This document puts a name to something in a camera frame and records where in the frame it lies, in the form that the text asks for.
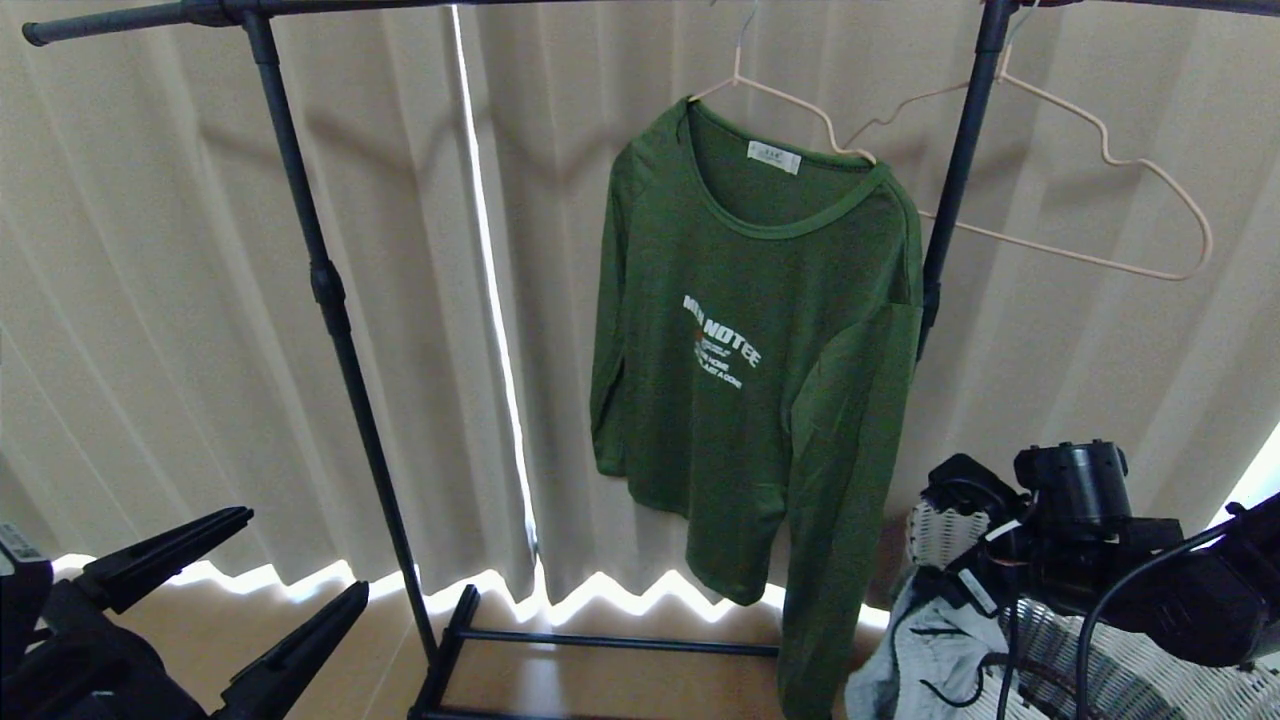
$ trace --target shirt sleeve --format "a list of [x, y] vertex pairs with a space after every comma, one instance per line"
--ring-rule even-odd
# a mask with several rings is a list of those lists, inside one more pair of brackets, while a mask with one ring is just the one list
[[919, 306], [884, 304], [823, 348], [791, 406], [791, 564], [778, 657], [788, 720], [827, 720], [849, 674], [919, 329]]
[[609, 201], [600, 242], [600, 292], [595, 310], [595, 357], [591, 361], [591, 445], [596, 469], [623, 477], [626, 468], [625, 418], [620, 395], [625, 364], [622, 297], [626, 288], [627, 223], [623, 211], [626, 151], [609, 176]]

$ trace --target beige hanger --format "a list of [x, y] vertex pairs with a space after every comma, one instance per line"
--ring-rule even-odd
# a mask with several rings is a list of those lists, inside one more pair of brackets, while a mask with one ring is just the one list
[[[1102, 143], [1101, 143], [1102, 145], [1101, 146], [1101, 154], [1102, 154], [1102, 161], [1103, 163], [1108, 164], [1108, 165], [1112, 165], [1112, 167], [1116, 167], [1116, 168], [1123, 168], [1125, 165], [1139, 165], [1143, 169], [1151, 170], [1156, 177], [1158, 177], [1161, 181], [1164, 181], [1165, 184], [1167, 184], [1170, 187], [1170, 190], [1172, 190], [1174, 193], [1178, 195], [1178, 199], [1181, 200], [1184, 205], [1187, 205], [1187, 209], [1190, 210], [1192, 215], [1196, 217], [1196, 223], [1199, 224], [1199, 229], [1201, 229], [1201, 256], [1199, 256], [1199, 261], [1197, 261], [1196, 266], [1192, 268], [1187, 273], [1167, 273], [1167, 272], [1164, 272], [1164, 270], [1152, 270], [1149, 268], [1142, 268], [1142, 266], [1138, 266], [1138, 265], [1129, 265], [1126, 263], [1117, 263], [1115, 260], [1107, 260], [1105, 258], [1094, 258], [1093, 255], [1084, 255], [1083, 252], [1074, 252], [1071, 250], [1062, 250], [1060, 247], [1052, 247], [1052, 246], [1048, 246], [1048, 245], [1041, 245], [1038, 242], [1032, 242], [1032, 241], [1028, 241], [1028, 240], [1021, 240], [1021, 238], [1016, 238], [1016, 237], [1012, 237], [1012, 236], [1007, 236], [1007, 234], [1004, 234], [1004, 233], [998, 233], [998, 232], [993, 232], [993, 231], [978, 228], [978, 227], [970, 225], [968, 223], [956, 223], [956, 227], [966, 229], [966, 231], [973, 232], [973, 233], [984, 234], [987, 237], [998, 240], [1001, 242], [1010, 242], [1010, 243], [1014, 243], [1014, 245], [1020, 245], [1023, 247], [1029, 247], [1032, 250], [1038, 250], [1041, 252], [1050, 252], [1052, 255], [1060, 255], [1062, 258], [1070, 258], [1073, 260], [1080, 260], [1083, 263], [1092, 263], [1094, 265], [1101, 265], [1103, 268], [1111, 268], [1114, 270], [1121, 270], [1121, 272], [1125, 272], [1125, 273], [1133, 273], [1135, 275], [1143, 275], [1143, 277], [1147, 277], [1147, 278], [1156, 278], [1156, 279], [1160, 279], [1160, 281], [1175, 281], [1175, 282], [1176, 281], [1185, 281], [1187, 278], [1190, 278], [1196, 273], [1198, 273], [1201, 270], [1201, 268], [1203, 268], [1208, 263], [1210, 258], [1213, 255], [1213, 229], [1210, 227], [1208, 218], [1204, 217], [1204, 211], [1201, 210], [1199, 205], [1196, 204], [1196, 200], [1192, 199], [1190, 193], [1188, 193], [1187, 190], [1181, 184], [1179, 184], [1178, 181], [1175, 181], [1172, 178], [1172, 176], [1170, 176], [1167, 172], [1165, 172], [1164, 168], [1161, 168], [1160, 165], [1152, 163], [1151, 160], [1147, 160], [1146, 158], [1138, 158], [1135, 160], [1116, 160], [1115, 158], [1112, 158], [1111, 156], [1111, 136], [1107, 132], [1107, 126], [1101, 119], [1098, 119], [1096, 115], [1093, 115], [1088, 110], [1085, 110], [1085, 109], [1083, 109], [1083, 108], [1080, 108], [1080, 106], [1078, 106], [1078, 105], [1075, 105], [1073, 102], [1069, 102], [1069, 101], [1066, 101], [1066, 100], [1064, 100], [1064, 99], [1061, 99], [1061, 97], [1059, 97], [1056, 95], [1052, 95], [1050, 92], [1046, 92], [1046, 91], [1036, 87], [1034, 85], [1030, 85], [1030, 83], [1028, 83], [1025, 81], [1021, 81], [1021, 79], [1015, 78], [1014, 76], [1009, 74], [1009, 59], [1010, 59], [1011, 50], [1012, 50], [1012, 35], [1014, 33], [1010, 32], [1010, 40], [1009, 40], [1009, 42], [1005, 44], [1005, 49], [1004, 49], [1004, 51], [1001, 54], [1000, 68], [998, 68], [998, 72], [996, 74], [996, 82], [997, 83], [1011, 85], [1011, 86], [1014, 86], [1014, 87], [1016, 87], [1016, 88], [1019, 88], [1019, 90], [1021, 90], [1024, 92], [1029, 92], [1030, 95], [1034, 95], [1036, 97], [1039, 97], [1041, 100], [1044, 100], [1046, 102], [1051, 102], [1053, 105], [1057, 105], [1059, 108], [1062, 108], [1064, 110], [1066, 110], [1066, 111], [1069, 111], [1069, 113], [1071, 113], [1074, 115], [1079, 115], [1080, 118], [1084, 118], [1085, 120], [1088, 120], [1091, 124], [1093, 124], [1093, 127], [1098, 128], [1098, 135], [1101, 136], [1101, 141], [1102, 141]], [[964, 87], [969, 87], [969, 83], [968, 82], [963, 82], [963, 83], [959, 83], [959, 85], [954, 85], [951, 87], [946, 87], [946, 88], [942, 88], [942, 90], [936, 90], [933, 92], [925, 92], [924, 95], [916, 95], [915, 97], [904, 100], [893, 110], [893, 114], [890, 115], [890, 118], [887, 120], [882, 120], [879, 118], [876, 118], [876, 119], [868, 122], [867, 124], [864, 124], [861, 128], [859, 128], [858, 132], [855, 132], [852, 135], [852, 137], [849, 138], [849, 143], [847, 145], [851, 145], [852, 141], [859, 135], [861, 135], [867, 128], [869, 128], [872, 126], [887, 126], [887, 124], [892, 123], [895, 119], [897, 119], [897, 114], [902, 111], [902, 108], [910, 105], [911, 102], [915, 102], [916, 100], [924, 100], [925, 97], [934, 97], [934, 96], [938, 96], [938, 95], [943, 95], [946, 92], [952, 92], [955, 90], [961, 90]], [[920, 215], [923, 215], [925, 218], [936, 219], [936, 215], [933, 213], [927, 213], [924, 210], [920, 210]]]
[[772, 87], [769, 87], [769, 86], [767, 86], [767, 85], [764, 85], [762, 82], [756, 82], [756, 81], [754, 81], [751, 78], [742, 77], [742, 72], [741, 72], [741, 69], [742, 69], [742, 40], [746, 36], [746, 28], [748, 28], [748, 26], [751, 24], [751, 18], [755, 17], [755, 12], [759, 10], [759, 8], [760, 8], [760, 0], [755, 0], [755, 3], [751, 5], [750, 14], [746, 15], [746, 22], [742, 23], [742, 29], [737, 33], [737, 46], [733, 49], [733, 74], [730, 76], [728, 78], [726, 78], [726, 79], [723, 79], [723, 81], [713, 85], [712, 87], [708, 87], [707, 90], [699, 92], [698, 95], [691, 96], [690, 101], [695, 102], [698, 100], [703, 100], [708, 95], [710, 95], [710, 94], [713, 94], [713, 92], [716, 92], [716, 91], [718, 91], [721, 88], [730, 87], [730, 86], [737, 87], [739, 85], [745, 85], [748, 87], [753, 87], [755, 90], [759, 90], [760, 92], [767, 92], [767, 94], [769, 94], [769, 95], [772, 95], [774, 97], [780, 97], [782, 100], [786, 100], [787, 102], [791, 102], [792, 105], [799, 105], [800, 108], [804, 108], [805, 110], [809, 110], [814, 115], [818, 115], [819, 118], [822, 118], [823, 124], [827, 126], [827, 140], [831, 141], [832, 152], [835, 152], [837, 155], [860, 155], [860, 156], [865, 158], [870, 164], [874, 165], [877, 163], [877, 160], [876, 160], [876, 156], [872, 155], [870, 152], [868, 152], [865, 150], [861, 150], [861, 149], [847, 150], [845, 147], [841, 147], [841, 145], [838, 142], [836, 142], [836, 127], [831, 122], [831, 115], [828, 115], [827, 113], [824, 113], [822, 110], [822, 108], [818, 108], [817, 105], [814, 105], [812, 102], [806, 102], [804, 100], [800, 100], [799, 97], [796, 97], [794, 95], [787, 95], [786, 92], [782, 92], [781, 90], [774, 90], [774, 88], [772, 88]]

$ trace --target beige curtain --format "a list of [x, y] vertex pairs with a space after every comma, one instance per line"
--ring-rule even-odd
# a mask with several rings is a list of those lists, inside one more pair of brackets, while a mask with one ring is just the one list
[[[612, 158], [678, 97], [730, 73], [746, 10], [573, 3], [463, 14], [553, 600], [596, 570], [634, 592], [668, 568], [689, 574], [680, 523], [636, 507], [594, 469], [586, 398], [599, 233]], [[963, 1], [764, 3], [744, 69], [817, 101], [847, 135], [910, 95], [966, 79], [979, 14]], [[1137, 512], [1189, 529], [1212, 516], [1280, 419], [1276, 29], [1103, 3], [1032, 17], [1014, 73], [1108, 120], [1120, 156], [1151, 155], [1183, 179], [1219, 250], [1194, 279], [1161, 283], [957, 234], [891, 518], [952, 452], [1012, 482], [1018, 450], [1093, 437], [1128, 451]], [[918, 104], [860, 138], [923, 209], [937, 204], [961, 101]], [[826, 145], [813, 118], [760, 94], [726, 90], [710, 105], [767, 136]], [[1199, 242], [1158, 181], [1107, 168], [1092, 127], [1010, 88], [996, 90], [961, 215], [1157, 268], [1189, 268]]]
[[[243, 503], [225, 573], [394, 570], [243, 33], [20, 40], [105, 9], [0, 6], [3, 514], [99, 555]], [[494, 568], [522, 597], [449, 10], [275, 31], [424, 589]]]

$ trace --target gray cloth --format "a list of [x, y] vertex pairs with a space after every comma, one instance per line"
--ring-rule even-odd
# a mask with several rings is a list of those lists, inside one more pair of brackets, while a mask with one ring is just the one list
[[996, 620], [968, 605], [956, 610], [941, 598], [922, 602], [914, 580], [913, 574], [893, 602], [890, 629], [879, 647], [849, 676], [845, 710], [851, 720], [960, 717], [960, 708], [943, 702], [922, 680], [952, 702], [963, 702], [979, 692], [983, 657], [1009, 652]]

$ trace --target round neckline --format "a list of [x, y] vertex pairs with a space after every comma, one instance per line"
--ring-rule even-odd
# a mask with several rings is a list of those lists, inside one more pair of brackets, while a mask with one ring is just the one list
[[712, 193], [710, 187], [707, 186], [707, 179], [703, 177], [701, 167], [698, 164], [698, 152], [694, 149], [694, 136], [689, 132], [689, 142], [685, 145], [685, 168], [687, 168], [690, 176], [692, 176], [694, 184], [698, 186], [701, 193], [703, 204], [710, 210], [721, 223], [730, 227], [735, 232], [753, 237], [756, 240], [794, 240], [800, 236], [812, 233], [820, 229], [831, 223], [838, 220], [840, 218], [849, 214], [850, 210], [858, 206], [859, 202], [870, 195], [872, 190], [876, 188], [884, 178], [887, 168], [884, 163], [876, 163], [872, 165], [865, 158], [861, 156], [844, 156], [844, 155], [829, 155], [826, 152], [814, 152], [812, 150], [805, 150], [795, 145], [786, 142], [777, 142], [774, 140], [768, 140], [759, 137], [754, 133], [746, 132], [745, 129], [737, 127], [732, 122], [717, 114], [714, 110], [707, 106], [705, 102], [700, 100], [692, 100], [691, 97], [685, 99], [685, 111], [681, 113], [681, 120], [686, 124], [686, 131], [690, 129], [690, 114], [698, 113], [698, 115], [708, 120], [721, 129], [733, 135], [735, 137], [744, 141], [744, 143], [755, 141], [786, 150], [787, 152], [794, 152], [800, 156], [803, 163], [820, 165], [826, 168], [841, 169], [841, 170], [865, 170], [861, 182], [854, 186], [849, 192], [836, 200], [833, 204], [818, 210], [817, 213], [801, 218], [791, 223], [783, 223], [780, 225], [762, 225], [758, 223], [751, 223], [739, 218], [731, 213], [727, 208], [721, 205], [719, 200]]

